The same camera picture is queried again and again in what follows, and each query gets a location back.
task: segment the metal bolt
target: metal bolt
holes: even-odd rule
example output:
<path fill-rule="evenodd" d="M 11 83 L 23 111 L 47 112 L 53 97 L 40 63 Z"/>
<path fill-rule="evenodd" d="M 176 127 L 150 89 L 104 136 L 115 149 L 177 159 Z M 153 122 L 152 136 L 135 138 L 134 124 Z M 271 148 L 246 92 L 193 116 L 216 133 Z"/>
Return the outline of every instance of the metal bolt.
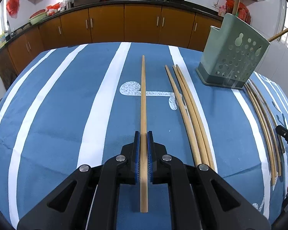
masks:
<path fill-rule="evenodd" d="M 116 160 L 118 161 L 118 162 L 122 162 L 122 161 L 124 161 L 126 159 L 126 157 L 124 156 L 124 155 L 118 155 L 117 157 L 116 157 Z"/>
<path fill-rule="evenodd" d="M 206 164 L 200 164 L 198 167 L 201 171 L 207 171 L 209 169 L 208 165 Z"/>
<path fill-rule="evenodd" d="M 89 167 L 88 165 L 84 164 L 84 165 L 81 165 L 81 166 L 79 167 L 79 170 L 80 170 L 81 172 L 87 172 L 89 168 L 90 168 L 90 167 Z"/>
<path fill-rule="evenodd" d="M 172 160 L 172 157 L 170 155 L 163 155 L 162 160 L 168 162 L 168 161 Z"/>

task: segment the triangular cutout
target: triangular cutout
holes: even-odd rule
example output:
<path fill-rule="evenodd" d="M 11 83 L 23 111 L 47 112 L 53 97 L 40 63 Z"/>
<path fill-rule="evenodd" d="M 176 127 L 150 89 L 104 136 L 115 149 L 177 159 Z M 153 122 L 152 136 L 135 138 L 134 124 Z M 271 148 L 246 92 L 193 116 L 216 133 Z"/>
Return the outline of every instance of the triangular cutout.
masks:
<path fill-rule="evenodd" d="M 224 212 L 240 206 L 240 203 L 232 197 L 216 180 L 211 181 L 212 187 L 217 194 L 219 202 Z"/>
<path fill-rule="evenodd" d="M 56 196 L 56 198 L 48 203 L 48 207 L 63 213 L 67 208 L 76 184 L 77 181 L 72 181 L 61 193 Z"/>

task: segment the blue tablecloth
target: blue tablecloth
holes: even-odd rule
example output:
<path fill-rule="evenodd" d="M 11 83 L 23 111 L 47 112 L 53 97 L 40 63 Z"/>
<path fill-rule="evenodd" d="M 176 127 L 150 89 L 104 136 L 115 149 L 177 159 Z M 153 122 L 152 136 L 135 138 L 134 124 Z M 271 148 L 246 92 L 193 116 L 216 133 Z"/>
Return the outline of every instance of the blue tablecloth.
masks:
<path fill-rule="evenodd" d="M 15 228 L 81 164 L 100 165 L 133 142 L 134 132 L 140 130 L 142 55 L 147 129 L 152 130 L 154 141 L 193 165 L 164 69 L 178 64 L 202 116 L 218 174 L 270 222 L 276 219 L 288 185 L 288 145 L 281 157 L 283 174 L 272 187 L 263 132 L 246 92 L 203 85 L 195 72 L 201 52 L 100 43 L 39 54 L 0 103 L 0 210 Z M 257 73 L 252 79 L 278 124 L 288 127 L 288 100 L 281 88 Z M 139 213 L 135 186 L 121 186 L 118 207 L 118 230 L 171 229 L 166 185 L 149 185 L 147 214 Z"/>

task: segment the wooden cabinet door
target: wooden cabinet door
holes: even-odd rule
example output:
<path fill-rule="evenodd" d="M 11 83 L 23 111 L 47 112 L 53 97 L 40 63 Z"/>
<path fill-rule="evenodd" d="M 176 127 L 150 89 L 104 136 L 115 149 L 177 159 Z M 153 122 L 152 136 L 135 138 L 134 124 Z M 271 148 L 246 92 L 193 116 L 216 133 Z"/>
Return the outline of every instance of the wooden cabinet door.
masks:
<path fill-rule="evenodd" d="M 18 73 L 21 73 L 32 60 L 24 34 L 8 45 L 8 51 Z"/>
<path fill-rule="evenodd" d="M 67 46 L 92 43 L 88 9 L 62 15 L 61 24 Z"/>
<path fill-rule="evenodd" d="M 29 32 L 27 32 L 26 39 L 32 59 L 44 51 L 44 46 L 38 27 L 32 28 Z"/>
<path fill-rule="evenodd" d="M 125 41 L 158 43 L 161 6 L 126 4 Z"/>
<path fill-rule="evenodd" d="M 0 51 L 0 77 L 6 90 L 17 78 L 17 72 L 8 52 L 8 48 L 4 48 Z"/>
<path fill-rule="evenodd" d="M 60 17 L 42 23 L 39 29 L 45 50 L 66 46 Z"/>
<path fill-rule="evenodd" d="M 187 48 L 192 33 L 194 17 L 194 13 L 162 7 L 158 43 Z"/>
<path fill-rule="evenodd" d="M 124 41 L 124 5 L 91 7 L 90 18 L 92 42 Z"/>
<path fill-rule="evenodd" d="M 210 33 L 210 26 L 221 27 L 222 22 L 196 14 L 188 48 L 203 52 Z"/>

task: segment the black countertop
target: black countertop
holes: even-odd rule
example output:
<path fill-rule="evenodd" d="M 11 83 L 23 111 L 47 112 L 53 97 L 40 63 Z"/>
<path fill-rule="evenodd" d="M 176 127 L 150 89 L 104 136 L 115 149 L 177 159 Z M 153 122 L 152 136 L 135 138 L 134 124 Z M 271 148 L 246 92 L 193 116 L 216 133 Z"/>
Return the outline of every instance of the black countertop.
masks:
<path fill-rule="evenodd" d="M 102 5 L 115 5 L 115 4 L 152 4 L 152 5 L 167 6 L 167 7 L 173 7 L 173 8 L 177 8 L 177 9 L 182 9 L 182 10 L 189 11 L 189 12 L 200 13 L 202 15 L 214 18 L 216 20 L 223 21 L 223 17 L 218 16 L 218 12 L 217 11 L 215 11 L 213 9 L 209 9 L 207 7 L 204 7 L 204 6 L 201 6 L 199 4 L 188 2 L 188 1 L 170 1 L 170 0 L 108 0 L 108 1 L 95 2 L 95 3 L 90 3 L 90 4 L 85 4 L 85 5 L 73 7 L 73 8 L 70 8 L 70 9 L 66 9 L 66 10 L 64 10 L 62 12 L 56 13 L 56 14 L 54 14 L 52 16 L 47 16 L 44 19 L 42 19 L 41 21 L 39 21 L 37 24 L 34 24 L 33 26 L 28 27 L 27 29 L 23 30 L 22 32 L 20 32 L 16 36 L 12 37 L 10 40 L 8 40 L 6 42 L 6 44 L 3 47 L 0 48 L 0 52 L 2 51 L 2 49 L 6 48 L 12 41 L 16 40 L 18 37 L 20 37 L 24 33 L 28 32 L 32 28 L 34 28 L 34 27 L 36 27 L 36 26 L 38 26 L 38 25 L 40 25 L 40 24 L 42 24 L 42 23 L 44 23 L 46 21 L 49 21 L 49 20 L 51 20 L 53 18 L 56 18 L 58 16 L 61 16 L 61 15 L 64 15 L 64 14 L 67 14 L 67 13 L 70 13 L 70 12 L 73 12 L 73 11 L 85 9 L 85 8 L 97 7 L 97 6 L 102 6 Z"/>

